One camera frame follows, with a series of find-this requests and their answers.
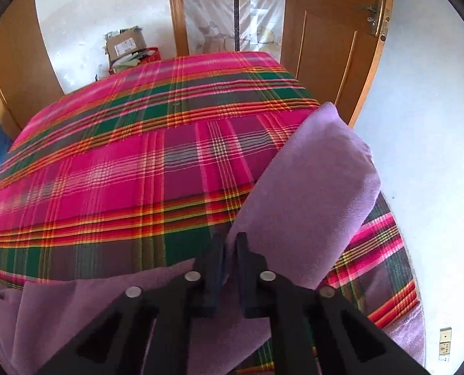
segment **door panel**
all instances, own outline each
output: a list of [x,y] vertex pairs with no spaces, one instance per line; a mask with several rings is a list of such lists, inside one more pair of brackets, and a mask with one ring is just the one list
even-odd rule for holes
[[281,63],[321,103],[332,101],[353,125],[381,56],[384,41],[370,33],[369,17],[382,27],[392,0],[286,0]]

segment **bed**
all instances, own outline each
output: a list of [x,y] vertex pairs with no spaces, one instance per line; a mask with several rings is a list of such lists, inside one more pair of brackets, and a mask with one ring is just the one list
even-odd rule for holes
[[[266,166],[318,107],[263,52],[165,60],[65,96],[29,122],[1,165],[0,283],[109,278],[195,257],[228,232]],[[423,331],[382,195],[325,283],[403,348],[411,318]],[[408,352],[422,363],[420,347]],[[271,351],[267,342],[234,372],[271,371]]]

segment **folded purple cloth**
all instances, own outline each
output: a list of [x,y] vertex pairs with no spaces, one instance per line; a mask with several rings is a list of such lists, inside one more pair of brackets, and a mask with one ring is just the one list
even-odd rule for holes
[[[245,231],[270,269],[315,288],[334,265],[379,193],[367,145],[326,103],[300,125],[256,183],[227,238],[231,273],[213,320],[194,320],[189,375],[225,374],[269,337],[267,319],[241,315],[232,250]],[[192,260],[122,277],[0,289],[0,362],[9,375],[33,375],[131,285],[160,287]]]

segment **silver screw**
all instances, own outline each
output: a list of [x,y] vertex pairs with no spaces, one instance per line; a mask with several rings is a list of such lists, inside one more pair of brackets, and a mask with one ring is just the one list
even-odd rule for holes
[[141,295],[141,288],[139,288],[138,286],[132,286],[126,289],[125,293],[126,296],[128,296],[129,298],[137,298]]
[[320,288],[319,294],[323,298],[331,298],[336,294],[336,289],[331,286],[324,286]]
[[189,282],[196,282],[200,279],[200,273],[196,270],[191,270],[185,274],[185,279]]
[[260,273],[261,280],[264,280],[266,282],[272,282],[276,277],[277,275],[275,274],[275,272],[272,272],[271,270],[264,270]]

